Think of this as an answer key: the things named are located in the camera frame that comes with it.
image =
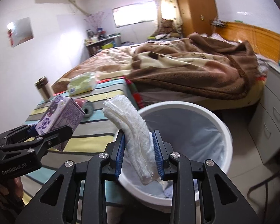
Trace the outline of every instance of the fleece blanket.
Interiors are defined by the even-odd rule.
[[[139,91],[158,87],[206,98],[235,100],[246,96],[259,76],[248,41],[231,45],[193,33],[179,41],[149,41],[107,49],[63,75],[53,89],[88,71],[99,79],[126,76]]]

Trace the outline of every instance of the curtain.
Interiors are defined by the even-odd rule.
[[[177,0],[154,0],[157,6],[157,27],[160,27],[162,19],[172,19],[175,27],[181,33],[182,19]]]

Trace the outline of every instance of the striped tablecloth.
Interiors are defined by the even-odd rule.
[[[55,171],[67,160],[75,163],[88,161],[93,155],[105,150],[108,143],[113,142],[118,131],[117,127],[103,114],[103,102],[116,95],[127,96],[138,109],[129,88],[124,79],[114,79],[99,83],[93,91],[75,95],[73,98],[87,99],[93,102],[94,113],[89,118],[84,118],[73,133],[63,152],[50,149],[48,154],[41,160],[43,167],[25,176],[22,176],[24,186],[23,201],[27,204],[44,183]],[[25,124],[36,124],[46,111],[50,102],[40,102],[27,118]],[[84,183],[82,182],[80,195],[83,194]],[[130,203],[131,196],[117,183],[106,181],[107,205],[116,206]]]

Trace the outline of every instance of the metal screw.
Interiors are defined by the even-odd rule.
[[[215,163],[214,163],[214,161],[213,160],[206,160],[205,161],[205,164],[207,165],[207,166],[213,166]]]
[[[174,158],[178,158],[178,157],[180,157],[180,154],[178,152],[173,152],[173,153],[171,153],[171,156]]]
[[[108,156],[108,154],[106,152],[101,152],[99,154],[99,158],[106,158]]]
[[[64,165],[65,165],[66,167],[71,167],[73,164],[74,164],[73,161],[66,161],[66,162],[64,163]]]

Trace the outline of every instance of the white drawer cabinet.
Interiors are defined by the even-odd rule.
[[[269,66],[263,96],[248,126],[263,163],[280,150],[280,68]]]

